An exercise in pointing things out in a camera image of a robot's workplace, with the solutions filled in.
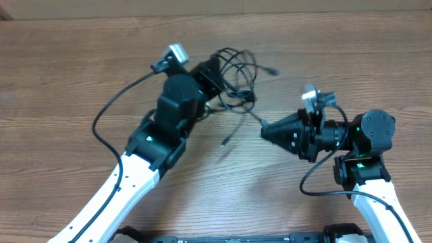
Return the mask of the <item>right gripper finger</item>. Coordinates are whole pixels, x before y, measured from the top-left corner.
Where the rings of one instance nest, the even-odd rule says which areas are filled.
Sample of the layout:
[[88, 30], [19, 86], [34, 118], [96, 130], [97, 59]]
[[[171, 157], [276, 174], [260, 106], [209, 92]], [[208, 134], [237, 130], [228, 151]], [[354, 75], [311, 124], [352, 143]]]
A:
[[270, 134], [272, 132], [285, 131], [287, 129], [296, 128], [302, 125], [302, 120], [297, 113], [293, 113], [279, 121], [266, 124], [262, 121], [261, 135]]
[[262, 134], [261, 137], [292, 154], [298, 154], [300, 143], [296, 134]]

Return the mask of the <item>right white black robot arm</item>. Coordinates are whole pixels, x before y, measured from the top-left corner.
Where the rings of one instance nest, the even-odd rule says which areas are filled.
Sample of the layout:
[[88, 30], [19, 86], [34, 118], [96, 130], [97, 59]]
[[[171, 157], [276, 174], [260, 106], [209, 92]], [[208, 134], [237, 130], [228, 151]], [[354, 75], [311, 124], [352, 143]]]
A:
[[[385, 111], [373, 109], [348, 121], [325, 119], [325, 106], [297, 112], [268, 124], [261, 123], [261, 137], [313, 162], [300, 181], [301, 193], [308, 196], [345, 195], [368, 223], [376, 242], [419, 242], [404, 213], [388, 170], [384, 152], [392, 148], [396, 120]], [[335, 157], [337, 151], [345, 155]], [[304, 184], [326, 160], [334, 157], [333, 176], [341, 190], [311, 192]]]

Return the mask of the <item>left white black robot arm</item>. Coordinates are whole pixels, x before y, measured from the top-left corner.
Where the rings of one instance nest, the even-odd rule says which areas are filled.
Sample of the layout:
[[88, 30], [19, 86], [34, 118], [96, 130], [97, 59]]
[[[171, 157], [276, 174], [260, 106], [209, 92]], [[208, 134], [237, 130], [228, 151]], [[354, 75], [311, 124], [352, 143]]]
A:
[[155, 69], [167, 74], [157, 108], [142, 118], [111, 175], [52, 242], [108, 242], [140, 199], [176, 164], [194, 125], [210, 114], [208, 102], [223, 90], [215, 55], [189, 72], [176, 61]]

